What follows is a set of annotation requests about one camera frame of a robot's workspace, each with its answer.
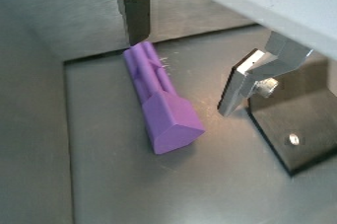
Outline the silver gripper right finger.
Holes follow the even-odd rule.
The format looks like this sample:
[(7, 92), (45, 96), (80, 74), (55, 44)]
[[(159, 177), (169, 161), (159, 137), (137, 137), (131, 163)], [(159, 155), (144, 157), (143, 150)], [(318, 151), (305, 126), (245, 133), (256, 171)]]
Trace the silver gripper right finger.
[(304, 63), (313, 49), (272, 32), (265, 50), (252, 52), (233, 66), (217, 105), (226, 116), (254, 94), (268, 98), (278, 81), (276, 77), (293, 71)]

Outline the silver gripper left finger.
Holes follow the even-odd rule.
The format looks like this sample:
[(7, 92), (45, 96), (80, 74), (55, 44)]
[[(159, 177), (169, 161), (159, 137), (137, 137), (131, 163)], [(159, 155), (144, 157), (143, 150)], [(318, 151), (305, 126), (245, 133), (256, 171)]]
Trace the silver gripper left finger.
[(117, 0), (124, 18), (129, 45), (135, 45), (151, 34), (151, 0)]

